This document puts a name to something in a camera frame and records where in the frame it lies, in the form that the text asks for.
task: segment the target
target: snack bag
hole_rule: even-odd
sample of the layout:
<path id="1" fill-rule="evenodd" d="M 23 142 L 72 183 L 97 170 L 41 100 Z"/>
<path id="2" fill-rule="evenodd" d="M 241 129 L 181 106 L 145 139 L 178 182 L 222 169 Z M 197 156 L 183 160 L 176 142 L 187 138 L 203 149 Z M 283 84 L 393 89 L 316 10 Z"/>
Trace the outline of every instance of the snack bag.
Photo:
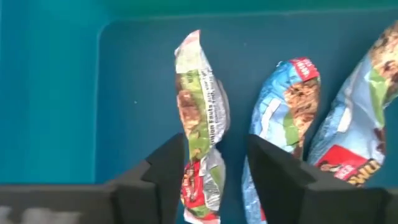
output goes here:
<path id="1" fill-rule="evenodd" d="M 398 22 L 347 78 L 316 133 L 308 162 L 362 186 L 384 161 L 383 109 L 398 93 Z"/>
<path id="2" fill-rule="evenodd" d="M 309 59 L 295 58 L 279 63 L 262 86 L 250 133 L 301 159 L 304 134 L 318 109 L 319 91 L 319 73 Z M 243 170 L 243 201 L 249 224 L 266 223 L 247 158 Z"/>
<path id="3" fill-rule="evenodd" d="M 192 32 L 175 51 L 177 105 L 190 158 L 181 200 L 187 222 L 213 224 L 220 223 L 218 209 L 225 180 L 224 161 L 215 145 L 229 128 L 229 106 L 199 37 L 199 30 Z"/>

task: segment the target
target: red logo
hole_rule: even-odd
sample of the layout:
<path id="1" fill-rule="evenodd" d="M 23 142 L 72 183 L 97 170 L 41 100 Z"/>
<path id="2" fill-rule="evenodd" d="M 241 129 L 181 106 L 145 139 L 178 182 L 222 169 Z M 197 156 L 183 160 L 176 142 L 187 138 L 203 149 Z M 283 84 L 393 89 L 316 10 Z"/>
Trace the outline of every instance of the red logo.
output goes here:
<path id="1" fill-rule="evenodd" d="M 260 207 L 261 210 L 261 221 L 266 221 L 266 214 L 264 213 L 263 209 Z"/>
<path id="2" fill-rule="evenodd" d="M 203 177 L 199 176 L 200 161 L 194 159 L 185 166 L 182 180 L 181 199 L 183 204 L 193 212 L 195 208 L 205 205 L 205 194 L 203 193 Z M 202 213 L 201 220 L 214 220 L 217 216 L 212 211 Z"/>
<path id="3" fill-rule="evenodd" d="M 290 62 L 293 64 L 303 82 L 319 76 L 317 68 L 311 60 L 306 57 L 295 58 L 290 60 Z"/>
<path id="4" fill-rule="evenodd" d="M 365 159 L 338 145 L 332 146 L 316 166 L 358 187 L 381 167 L 374 159 Z"/>

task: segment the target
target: teal bin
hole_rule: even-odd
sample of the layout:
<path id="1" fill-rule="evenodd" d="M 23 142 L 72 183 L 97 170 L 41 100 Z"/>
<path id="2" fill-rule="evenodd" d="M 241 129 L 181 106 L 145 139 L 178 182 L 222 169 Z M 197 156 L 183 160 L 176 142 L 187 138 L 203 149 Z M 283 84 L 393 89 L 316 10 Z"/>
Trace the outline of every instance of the teal bin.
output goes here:
<path id="1" fill-rule="evenodd" d="M 231 105 L 231 129 L 219 145 L 227 166 L 221 219 L 245 223 L 243 136 L 261 83 L 280 60 L 314 62 L 322 101 L 309 141 L 345 78 L 398 19 L 394 6 L 393 0 L 1 0 L 0 183 L 103 183 L 182 132 L 173 52 L 201 29 Z M 369 185 L 398 185 L 391 178 L 398 169 L 397 111 L 397 102 L 386 110 L 389 155 Z"/>

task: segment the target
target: granola bar image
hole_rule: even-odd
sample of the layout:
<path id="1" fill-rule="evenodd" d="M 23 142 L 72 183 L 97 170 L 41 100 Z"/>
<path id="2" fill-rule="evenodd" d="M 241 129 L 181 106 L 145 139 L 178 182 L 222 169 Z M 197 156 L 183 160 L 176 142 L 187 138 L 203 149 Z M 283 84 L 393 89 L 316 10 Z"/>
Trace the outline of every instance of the granola bar image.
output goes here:
<path id="1" fill-rule="evenodd" d="M 386 79 L 384 102 L 398 92 L 398 22 L 386 29 L 369 52 L 373 69 Z"/>
<path id="2" fill-rule="evenodd" d="M 293 116 L 293 124 L 298 129 L 299 142 L 294 154 L 301 155 L 304 134 L 310 127 L 318 108 L 320 85 L 316 78 L 293 84 L 285 91 L 284 97 Z"/>
<path id="3" fill-rule="evenodd" d="M 189 90 L 183 90 L 181 87 L 179 75 L 177 75 L 177 106 L 180 112 L 180 118 L 183 128 L 187 136 L 195 129 L 200 123 L 201 115 L 198 105 Z"/>

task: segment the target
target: black foam pad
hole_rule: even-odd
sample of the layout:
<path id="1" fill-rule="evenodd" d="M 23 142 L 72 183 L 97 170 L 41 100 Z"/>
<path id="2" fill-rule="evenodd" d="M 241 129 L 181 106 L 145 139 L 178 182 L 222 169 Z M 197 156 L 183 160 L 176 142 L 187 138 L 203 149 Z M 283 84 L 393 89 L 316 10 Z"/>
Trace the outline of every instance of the black foam pad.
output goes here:
<path id="1" fill-rule="evenodd" d="M 117 206 L 123 223 L 175 223 L 183 161 L 183 135 L 178 134 L 137 169 L 115 180 Z"/>
<path id="2" fill-rule="evenodd" d="M 269 224 L 398 223 L 398 200 L 384 189 L 356 188 L 255 135 L 248 159 Z"/>
<path id="3" fill-rule="evenodd" d="M 177 134 L 103 185 L 0 186 L 0 224 L 174 224 L 183 160 Z"/>

